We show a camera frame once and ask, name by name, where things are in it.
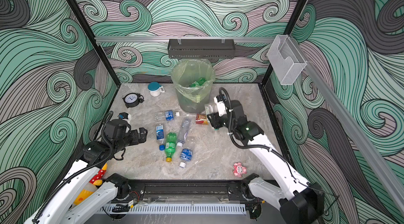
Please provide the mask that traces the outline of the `clear bottle green neck band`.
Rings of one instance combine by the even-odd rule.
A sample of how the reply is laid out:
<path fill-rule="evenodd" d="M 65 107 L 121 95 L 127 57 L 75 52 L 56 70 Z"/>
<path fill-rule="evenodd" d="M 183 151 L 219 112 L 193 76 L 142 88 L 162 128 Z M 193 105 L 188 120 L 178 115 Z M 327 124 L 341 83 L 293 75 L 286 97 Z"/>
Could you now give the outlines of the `clear bottle green neck band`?
<path fill-rule="evenodd" d="M 205 114 L 206 115 L 215 114 L 217 112 L 218 112 L 218 108 L 217 108 L 216 103 L 205 104 Z"/>

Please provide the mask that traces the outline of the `red yellow tea bottle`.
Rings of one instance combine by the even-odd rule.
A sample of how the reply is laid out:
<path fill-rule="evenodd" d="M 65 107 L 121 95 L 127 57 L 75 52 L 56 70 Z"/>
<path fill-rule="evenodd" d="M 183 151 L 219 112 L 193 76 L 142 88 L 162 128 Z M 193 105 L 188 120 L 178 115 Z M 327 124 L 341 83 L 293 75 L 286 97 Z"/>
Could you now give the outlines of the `red yellow tea bottle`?
<path fill-rule="evenodd" d="M 197 114 L 195 123 L 198 125 L 209 125 L 209 120 L 206 115 L 203 114 Z"/>

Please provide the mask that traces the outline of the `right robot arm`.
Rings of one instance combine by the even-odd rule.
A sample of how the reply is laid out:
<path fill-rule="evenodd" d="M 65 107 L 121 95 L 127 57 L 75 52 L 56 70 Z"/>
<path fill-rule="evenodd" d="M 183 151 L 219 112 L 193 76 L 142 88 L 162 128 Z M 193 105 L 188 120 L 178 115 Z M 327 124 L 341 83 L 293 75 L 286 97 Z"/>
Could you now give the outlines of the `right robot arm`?
<path fill-rule="evenodd" d="M 206 115 L 214 129 L 227 128 L 231 142 L 250 150 L 275 179 L 273 185 L 258 175 L 246 180 L 247 194 L 276 208 L 287 224 L 313 224 L 324 214 L 325 192 L 294 169 L 276 150 L 263 129 L 249 121 L 242 104 L 232 100 L 221 87 L 213 103 L 206 104 Z"/>

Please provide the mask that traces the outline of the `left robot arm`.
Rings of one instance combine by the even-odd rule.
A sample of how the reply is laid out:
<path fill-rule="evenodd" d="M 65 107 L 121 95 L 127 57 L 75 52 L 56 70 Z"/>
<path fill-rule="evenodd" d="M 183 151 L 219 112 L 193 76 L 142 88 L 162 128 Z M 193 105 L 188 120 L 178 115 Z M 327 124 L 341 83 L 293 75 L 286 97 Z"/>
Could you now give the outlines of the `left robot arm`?
<path fill-rule="evenodd" d="M 124 153 L 126 147 L 146 142 L 147 129 L 132 129 L 128 113 L 120 113 L 117 119 L 112 119 L 112 114 L 112 111 L 108 112 L 102 122 L 101 140 L 92 141 L 83 147 L 62 182 L 25 223 L 83 224 L 108 202 L 129 199 L 129 180 L 113 174 L 82 203 L 74 205 L 85 186 L 116 153 Z"/>

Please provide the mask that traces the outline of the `mesh bin with green bag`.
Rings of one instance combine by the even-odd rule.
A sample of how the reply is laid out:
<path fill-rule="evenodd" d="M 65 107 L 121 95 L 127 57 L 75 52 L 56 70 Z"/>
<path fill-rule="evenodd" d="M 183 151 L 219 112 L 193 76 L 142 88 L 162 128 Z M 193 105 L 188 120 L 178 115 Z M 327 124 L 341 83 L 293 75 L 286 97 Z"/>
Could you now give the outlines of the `mesh bin with green bag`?
<path fill-rule="evenodd" d="M 208 60 L 180 60 L 171 72 L 171 80 L 180 108 L 190 114 L 204 111 L 216 80 L 215 70 Z"/>

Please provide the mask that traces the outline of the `clear bottle blue scenic label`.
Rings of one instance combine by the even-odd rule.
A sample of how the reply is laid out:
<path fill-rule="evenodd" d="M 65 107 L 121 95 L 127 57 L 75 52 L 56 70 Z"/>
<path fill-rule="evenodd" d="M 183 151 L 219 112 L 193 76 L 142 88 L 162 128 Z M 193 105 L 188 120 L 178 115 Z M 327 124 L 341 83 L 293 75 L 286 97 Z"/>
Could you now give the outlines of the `clear bottle blue scenic label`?
<path fill-rule="evenodd" d="M 158 144 L 159 150 L 164 151 L 165 150 L 166 139 L 165 139 L 164 125 L 163 124 L 159 124 L 159 125 L 156 126 L 156 142 Z"/>

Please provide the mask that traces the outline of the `tall clear bottle white cap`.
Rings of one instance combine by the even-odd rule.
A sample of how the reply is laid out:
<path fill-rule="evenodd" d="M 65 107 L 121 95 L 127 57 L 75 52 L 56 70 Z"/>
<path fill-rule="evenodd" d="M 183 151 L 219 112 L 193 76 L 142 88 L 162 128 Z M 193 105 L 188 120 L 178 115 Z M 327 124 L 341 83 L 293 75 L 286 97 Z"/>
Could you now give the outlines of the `tall clear bottle white cap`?
<path fill-rule="evenodd" d="M 191 120 L 189 118 L 184 118 L 177 135 L 177 147 L 182 147 L 185 144 L 190 126 Z"/>

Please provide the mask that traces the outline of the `green soda bottle yellow cap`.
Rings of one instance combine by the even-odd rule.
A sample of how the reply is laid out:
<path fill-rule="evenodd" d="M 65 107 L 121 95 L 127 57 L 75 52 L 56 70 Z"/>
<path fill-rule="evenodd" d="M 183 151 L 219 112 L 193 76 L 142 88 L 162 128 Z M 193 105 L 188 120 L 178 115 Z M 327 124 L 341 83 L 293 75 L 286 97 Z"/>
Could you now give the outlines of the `green soda bottle yellow cap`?
<path fill-rule="evenodd" d="M 165 145 L 165 154 L 166 154 L 166 162 L 171 162 L 173 155 L 176 151 L 177 145 L 177 135 L 176 133 L 168 133 L 166 137 L 166 145 Z"/>

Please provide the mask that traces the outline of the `black round alarm clock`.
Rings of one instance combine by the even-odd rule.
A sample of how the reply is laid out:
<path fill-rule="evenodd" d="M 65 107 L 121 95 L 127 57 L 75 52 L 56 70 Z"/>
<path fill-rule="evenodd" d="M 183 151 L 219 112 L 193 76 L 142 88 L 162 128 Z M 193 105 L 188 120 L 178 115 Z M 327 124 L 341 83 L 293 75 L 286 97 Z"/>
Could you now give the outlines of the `black round alarm clock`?
<path fill-rule="evenodd" d="M 144 102 L 143 95 L 139 93 L 129 93 L 123 98 L 126 108 L 133 108 Z"/>

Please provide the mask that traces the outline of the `clear bottle blue label white cap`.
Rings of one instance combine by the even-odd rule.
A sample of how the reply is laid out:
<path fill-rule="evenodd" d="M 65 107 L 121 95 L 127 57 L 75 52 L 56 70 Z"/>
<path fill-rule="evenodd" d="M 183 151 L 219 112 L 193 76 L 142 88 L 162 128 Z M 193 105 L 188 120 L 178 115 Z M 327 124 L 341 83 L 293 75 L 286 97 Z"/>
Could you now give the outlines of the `clear bottle blue label white cap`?
<path fill-rule="evenodd" d="M 180 116 L 180 112 L 172 111 L 172 110 L 165 110 L 159 111 L 155 114 L 155 120 L 157 122 L 164 122 L 164 121 L 173 121 L 175 118 Z"/>

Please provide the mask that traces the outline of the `small clear bottle blue label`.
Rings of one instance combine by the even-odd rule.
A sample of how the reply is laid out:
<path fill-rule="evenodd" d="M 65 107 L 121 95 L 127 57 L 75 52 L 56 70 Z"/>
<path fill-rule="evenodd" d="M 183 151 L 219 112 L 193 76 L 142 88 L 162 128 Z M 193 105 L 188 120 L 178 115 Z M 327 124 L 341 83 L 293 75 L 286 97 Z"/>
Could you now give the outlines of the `small clear bottle blue label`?
<path fill-rule="evenodd" d="M 179 167 L 180 168 L 186 168 L 186 165 L 191 162 L 193 156 L 194 156 L 194 150 L 195 150 L 195 139 L 190 138 L 185 145 L 183 146 L 183 149 L 180 153 L 180 163 Z"/>

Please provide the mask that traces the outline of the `pink flower toy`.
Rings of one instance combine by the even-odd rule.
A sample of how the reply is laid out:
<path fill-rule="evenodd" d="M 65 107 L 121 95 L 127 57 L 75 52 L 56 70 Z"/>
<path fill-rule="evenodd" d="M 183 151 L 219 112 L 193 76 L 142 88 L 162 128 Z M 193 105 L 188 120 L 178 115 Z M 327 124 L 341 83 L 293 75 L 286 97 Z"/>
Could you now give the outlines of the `pink flower toy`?
<path fill-rule="evenodd" d="M 233 174 L 236 177 L 242 178 L 243 175 L 247 174 L 247 168 L 241 162 L 234 163 L 233 168 Z"/>

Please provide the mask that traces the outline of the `white mug with teal lid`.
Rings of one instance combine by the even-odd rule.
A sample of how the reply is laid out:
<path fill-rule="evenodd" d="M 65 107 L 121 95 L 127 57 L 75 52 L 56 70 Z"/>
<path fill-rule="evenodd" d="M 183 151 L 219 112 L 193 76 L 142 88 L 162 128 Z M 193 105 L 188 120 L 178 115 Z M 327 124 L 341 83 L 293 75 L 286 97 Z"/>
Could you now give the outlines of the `white mug with teal lid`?
<path fill-rule="evenodd" d="M 148 88 L 150 96 L 152 96 L 152 97 L 158 97 L 162 93 L 165 93 L 164 87 L 161 84 L 159 84 L 158 82 L 152 82 L 152 83 L 148 84 L 147 88 Z"/>

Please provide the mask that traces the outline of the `yellow chick plush toy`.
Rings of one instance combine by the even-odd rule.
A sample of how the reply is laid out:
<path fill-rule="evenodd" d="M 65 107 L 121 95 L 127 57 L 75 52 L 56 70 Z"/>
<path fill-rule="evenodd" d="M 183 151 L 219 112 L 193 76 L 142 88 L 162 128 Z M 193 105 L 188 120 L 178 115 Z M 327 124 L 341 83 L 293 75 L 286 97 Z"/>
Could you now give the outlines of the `yellow chick plush toy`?
<path fill-rule="evenodd" d="M 73 206 L 77 206 L 92 195 L 103 183 L 103 177 L 106 173 L 108 165 L 105 164 L 98 173 L 84 186 L 78 197 L 74 200 Z"/>

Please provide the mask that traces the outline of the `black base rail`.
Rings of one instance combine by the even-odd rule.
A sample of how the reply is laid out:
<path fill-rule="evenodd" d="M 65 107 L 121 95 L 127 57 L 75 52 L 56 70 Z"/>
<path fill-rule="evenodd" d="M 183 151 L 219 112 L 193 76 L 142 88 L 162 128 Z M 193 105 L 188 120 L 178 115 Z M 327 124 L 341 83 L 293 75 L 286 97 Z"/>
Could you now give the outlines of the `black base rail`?
<path fill-rule="evenodd" d="M 230 201 L 251 201 L 255 197 L 242 180 L 130 180 L 141 199 L 154 196 L 214 196 Z"/>

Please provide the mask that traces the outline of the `black wall shelf tray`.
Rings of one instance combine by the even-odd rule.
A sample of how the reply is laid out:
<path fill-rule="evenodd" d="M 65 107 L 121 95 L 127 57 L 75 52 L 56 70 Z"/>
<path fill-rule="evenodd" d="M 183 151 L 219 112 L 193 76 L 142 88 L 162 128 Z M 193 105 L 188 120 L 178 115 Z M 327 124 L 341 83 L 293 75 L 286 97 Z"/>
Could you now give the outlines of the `black wall shelf tray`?
<path fill-rule="evenodd" d="M 234 58 L 236 47 L 233 40 L 225 39 L 171 39 L 168 56 L 173 59 L 227 59 Z"/>

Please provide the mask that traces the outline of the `clear acrylic wall holder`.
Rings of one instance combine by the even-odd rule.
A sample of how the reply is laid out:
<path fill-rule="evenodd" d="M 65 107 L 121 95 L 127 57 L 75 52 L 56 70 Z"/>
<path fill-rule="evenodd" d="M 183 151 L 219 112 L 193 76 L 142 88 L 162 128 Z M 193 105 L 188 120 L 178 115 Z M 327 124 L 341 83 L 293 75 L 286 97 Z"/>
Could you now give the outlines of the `clear acrylic wall holder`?
<path fill-rule="evenodd" d="M 296 39 L 289 35 L 277 35 L 267 57 L 281 85 L 293 85 L 307 62 Z"/>

